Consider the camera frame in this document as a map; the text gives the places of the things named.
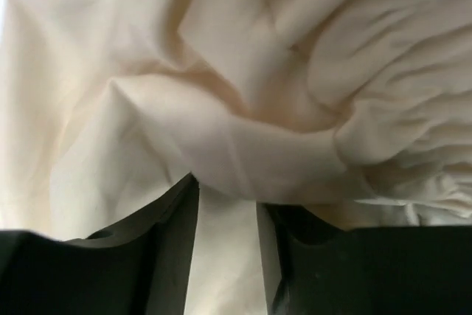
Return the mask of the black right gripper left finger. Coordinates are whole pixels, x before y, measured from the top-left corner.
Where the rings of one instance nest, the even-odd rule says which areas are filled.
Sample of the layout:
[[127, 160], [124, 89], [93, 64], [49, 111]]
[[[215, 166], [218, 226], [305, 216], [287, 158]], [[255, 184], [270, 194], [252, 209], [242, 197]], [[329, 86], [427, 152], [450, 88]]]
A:
[[3, 314], [182, 314], [198, 211], [185, 176], [84, 239], [1, 233]]

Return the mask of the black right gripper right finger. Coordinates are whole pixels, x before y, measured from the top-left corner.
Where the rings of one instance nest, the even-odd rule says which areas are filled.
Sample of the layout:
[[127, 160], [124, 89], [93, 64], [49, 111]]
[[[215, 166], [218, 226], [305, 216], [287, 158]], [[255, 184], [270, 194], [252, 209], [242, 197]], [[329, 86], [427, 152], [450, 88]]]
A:
[[471, 228], [340, 230], [301, 207], [263, 207], [270, 314], [469, 314]]

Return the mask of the beige trousers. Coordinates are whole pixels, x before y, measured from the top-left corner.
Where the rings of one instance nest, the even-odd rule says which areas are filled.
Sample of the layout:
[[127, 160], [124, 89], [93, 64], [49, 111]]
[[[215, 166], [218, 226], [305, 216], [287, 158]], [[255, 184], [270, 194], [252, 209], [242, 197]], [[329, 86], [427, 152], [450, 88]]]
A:
[[471, 223], [471, 0], [5, 0], [1, 227], [201, 183], [186, 314], [264, 314], [259, 202]]

